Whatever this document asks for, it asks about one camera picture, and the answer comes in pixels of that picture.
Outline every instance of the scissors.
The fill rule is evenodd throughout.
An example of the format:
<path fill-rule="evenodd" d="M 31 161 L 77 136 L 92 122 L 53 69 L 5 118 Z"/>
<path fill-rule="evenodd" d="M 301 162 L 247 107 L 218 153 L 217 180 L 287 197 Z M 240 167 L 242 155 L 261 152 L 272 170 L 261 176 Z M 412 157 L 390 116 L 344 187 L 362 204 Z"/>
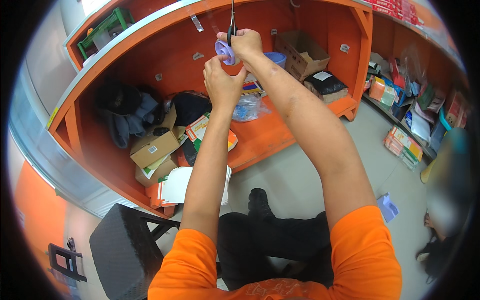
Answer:
<path fill-rule="evenodd" d="M 235 25 L 235 10 L 233 8 L 233 1 L 232 0 L 232 19 L 230 20 L 230 27 L 228 28 L 228 32 L 227 32 L 227 43 L 228 43 L 228 46 L 231 47 L 232 46 L 232 43 L 230 41 L 231 39 L 231 36 L 236 36 L 237 35 L 237 26 Z"/>

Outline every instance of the foot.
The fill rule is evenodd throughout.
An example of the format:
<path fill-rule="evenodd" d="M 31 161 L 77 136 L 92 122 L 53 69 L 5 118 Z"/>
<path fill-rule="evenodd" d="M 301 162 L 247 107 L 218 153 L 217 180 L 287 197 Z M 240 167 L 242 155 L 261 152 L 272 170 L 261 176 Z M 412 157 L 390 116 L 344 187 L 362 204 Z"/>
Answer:
<path fill-rule="evenodd" d="M 275 217 L 268 205 L 267 193 L 264 189 L 254 188 L 248 196 L 248 215 L 259 220 Z"/>

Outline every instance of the blue plastic bucket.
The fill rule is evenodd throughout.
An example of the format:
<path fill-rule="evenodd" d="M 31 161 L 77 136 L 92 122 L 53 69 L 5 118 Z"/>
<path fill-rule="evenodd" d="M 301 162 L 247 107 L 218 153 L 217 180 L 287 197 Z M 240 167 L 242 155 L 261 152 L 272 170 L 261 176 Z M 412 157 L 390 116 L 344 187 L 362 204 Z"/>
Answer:
<path fill-rule="evenodd" d="M 282 67 L 285 68 L 285 62 L 287 61 L 287 57 L 283 53 L 278 52 L 267 52 L 264 53 L 271 61 Z"/>

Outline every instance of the purple tape roll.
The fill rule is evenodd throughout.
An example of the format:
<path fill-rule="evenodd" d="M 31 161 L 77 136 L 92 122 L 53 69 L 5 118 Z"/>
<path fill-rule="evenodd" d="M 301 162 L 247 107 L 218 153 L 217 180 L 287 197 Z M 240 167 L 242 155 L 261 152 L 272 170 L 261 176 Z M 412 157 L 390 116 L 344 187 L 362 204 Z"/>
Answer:
<path fill-rule="evenodd" d="M 226 64 L 227 66 L 231 66 L 235 64 L 235 53 L 233 53 L 232 48 L 229 47 L 226 42 L 221 40 L 216 41 L 215 51 L 218 55 L 220 54 L 228 55 L 228 59 L 223 61 L 223 63 Z"/>

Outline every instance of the scissor handle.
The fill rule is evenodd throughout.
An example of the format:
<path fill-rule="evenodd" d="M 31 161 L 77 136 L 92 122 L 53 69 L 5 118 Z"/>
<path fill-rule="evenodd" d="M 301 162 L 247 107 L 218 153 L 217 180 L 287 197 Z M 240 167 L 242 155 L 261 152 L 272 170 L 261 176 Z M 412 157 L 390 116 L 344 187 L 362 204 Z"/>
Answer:
<path fill-rule="evenodd" d="M 238 28 L 235 27 L 235 29 L 233 28 L 233 26 L 230 26 L 228 28 L 228 31 L 227 31 L 227 44 L 229 47 L 232 46 L 232 43 L 231 43 L 231 36 L 236 36 L 237 35 L 237 30 Z"/>

